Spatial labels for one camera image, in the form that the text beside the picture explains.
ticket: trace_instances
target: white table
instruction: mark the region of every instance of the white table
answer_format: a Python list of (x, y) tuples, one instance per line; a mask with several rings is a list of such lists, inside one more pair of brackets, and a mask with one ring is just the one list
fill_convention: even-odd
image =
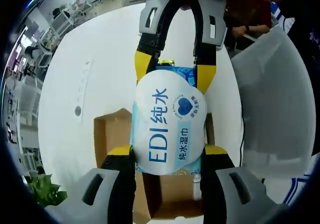
[[(53, 174), (52, 182), (62, 189), (70, 190), (82, 175), (96, 168), (94, 118), (121, 108), (132, 111), (134, 57), (144, 6), (124, 7), (89, 20), (65, 35), (52, 58), (40, 98), (38, 139), (44, 170)], [(161, 59), (192, 67), (194, 38), (193, 14), (180, 10), (170, 26)], [(91, 63), (87, 76), (86, 62)], [(80, 101), (79, 89), (85, 92)], [(215, 144), (225, 148), (238, 165), (243, 137), (241, 101), (225, 48), (217, 53), (217, 74), (207, 100)], [(81, 118), (75, 115), (79, 102), (83, 102)]]

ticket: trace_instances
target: green plant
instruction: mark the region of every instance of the green plant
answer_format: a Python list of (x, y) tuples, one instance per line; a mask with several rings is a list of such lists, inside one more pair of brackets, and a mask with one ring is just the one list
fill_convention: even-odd
[(43, 207), (57, 206), (67, 198), (67, 192), (58, 191), (60, 186), (51, 183), (52, 175), (33, 177), (29, 183), (30, 191), (36, 201)]

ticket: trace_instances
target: open cardboard box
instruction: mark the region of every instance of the open cardboard box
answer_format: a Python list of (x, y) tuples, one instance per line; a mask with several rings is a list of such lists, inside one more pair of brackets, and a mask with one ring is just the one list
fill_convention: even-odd
[[(94, 119), (94, 151), (97, 167), (101, 167), (107, 153), (114, 148), (129, 145), (132, 114), (126, 109)], [(212, 117), (206, 124), (207, 141), (213, 135)], [(146, 224), (151, 219), (165, 220), (176, 217), (192, 218), (202, 215), (202, 201), (193, 200), (191, 175), (157, 176), (136, 172), (136, 191), (133, 221)]]

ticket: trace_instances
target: blue heart logo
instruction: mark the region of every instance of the blue heart logo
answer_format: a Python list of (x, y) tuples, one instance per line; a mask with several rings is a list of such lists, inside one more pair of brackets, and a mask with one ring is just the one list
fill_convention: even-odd
[(181, 116), (187, 115), (193, 108), (193, 105), (187, 98), (181, 98), (178, 104), (179, 104), (178, 113)]

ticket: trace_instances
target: white wet wipes pack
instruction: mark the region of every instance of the white wet wipes pack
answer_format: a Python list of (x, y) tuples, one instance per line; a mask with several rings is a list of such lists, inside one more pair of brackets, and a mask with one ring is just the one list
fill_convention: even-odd
[(169, 175), (196, 161), (205, 147), (204, 95), (168, 70), (145, 75), (136, 88), (131, 144), (138, 167)]

